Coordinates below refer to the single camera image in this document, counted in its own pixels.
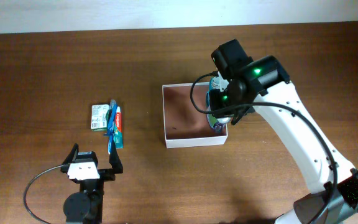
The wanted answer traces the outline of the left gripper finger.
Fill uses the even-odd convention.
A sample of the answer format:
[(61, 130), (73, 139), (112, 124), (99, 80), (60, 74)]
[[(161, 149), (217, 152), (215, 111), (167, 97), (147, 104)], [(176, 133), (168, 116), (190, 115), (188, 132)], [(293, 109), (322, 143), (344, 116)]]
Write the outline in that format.
[(122, 174), (124, 169), (122, 162), (119, 158), (119, 155), (117, 153), (116, 145), (114, 142), (110, 144), (110, 153), (109, 153), (109, 163), (111, 164), (111, 167), (115, 174)]
[(76, 155), (78, 154), (79, 145), (77, 143), (74, 143), (73, 148), (65, 158), (65, 160), (62, 162), (63, 165), (72, 163), (73, 160), (75, 160)]

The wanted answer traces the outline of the blue mouthwash bottle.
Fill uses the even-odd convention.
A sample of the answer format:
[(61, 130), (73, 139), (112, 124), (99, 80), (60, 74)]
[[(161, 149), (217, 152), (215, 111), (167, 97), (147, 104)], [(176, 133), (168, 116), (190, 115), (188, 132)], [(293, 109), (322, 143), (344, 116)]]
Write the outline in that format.
[(213, 77), (209, 81), (208, 92), (211, 90), (219, 90), (220, 92), (223, 92), (227, 88), (228, 84), (229, 82), (221, 77)]

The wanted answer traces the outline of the clear pump soap bottle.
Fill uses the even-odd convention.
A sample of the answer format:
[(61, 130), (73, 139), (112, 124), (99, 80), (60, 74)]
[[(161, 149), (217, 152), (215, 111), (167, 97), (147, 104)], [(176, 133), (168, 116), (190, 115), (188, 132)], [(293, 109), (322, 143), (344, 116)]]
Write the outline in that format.
[(215, 118), (212, 114), (207, 114), (206, 117), (210, 128), (215, 133), (222, 133), (223, 129), (226, 127), (226, 124), (229, 123), (232, 119), (231, 116)]

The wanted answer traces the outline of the blue toothbrush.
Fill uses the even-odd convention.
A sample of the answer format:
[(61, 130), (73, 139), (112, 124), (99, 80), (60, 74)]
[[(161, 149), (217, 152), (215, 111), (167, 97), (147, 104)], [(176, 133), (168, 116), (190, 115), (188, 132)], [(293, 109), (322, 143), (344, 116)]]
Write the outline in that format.
[[(108, 121), (108, 126), (107, 126), (107, 133), (113, 133), (114, 132), (114, 118), (115, 118), (115, 114), (116, 114), (116, 109), (117, 109), (117, 103), (115, 100), (111, 100), (110, 101), (110, 113), (109, 113), (109, 121)], [(114, 136), (108, 136), (109, 140), (108, 140), (108, 154), (110, 153), (110, 144), (112, 142), (114, 142)]]

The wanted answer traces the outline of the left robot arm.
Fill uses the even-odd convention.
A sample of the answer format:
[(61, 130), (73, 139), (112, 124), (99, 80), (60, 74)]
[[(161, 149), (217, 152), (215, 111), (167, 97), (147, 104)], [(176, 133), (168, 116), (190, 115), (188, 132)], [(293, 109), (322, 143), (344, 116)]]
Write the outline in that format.
[(94, 151), (81, 152), (79, 145), (62, 162), (60, 171), (78, 184), (78, 192), (71, 194), (63, 204), (66, 223), (101, 223), (103, 221), (104, 183), (112, 182), (123, 173), (123, 165), (114, 143), (108, 144), (108, 169), (98, 169), (98, 158)]

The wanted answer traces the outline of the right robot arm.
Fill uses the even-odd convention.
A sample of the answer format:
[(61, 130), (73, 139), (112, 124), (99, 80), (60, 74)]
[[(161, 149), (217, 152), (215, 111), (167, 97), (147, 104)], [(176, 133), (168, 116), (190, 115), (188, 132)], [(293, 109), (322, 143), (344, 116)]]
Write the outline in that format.
[(302, 103), (295, 85), (273, 56), (253, 60), (234, 39), (211, 58), (222, 83), (209, 94), (215, 118), (236, 124), (256, 112), (295, 160), (308, 190), (275, 223), (342, 223), (358, 213), (358, 169), (327, 139)]

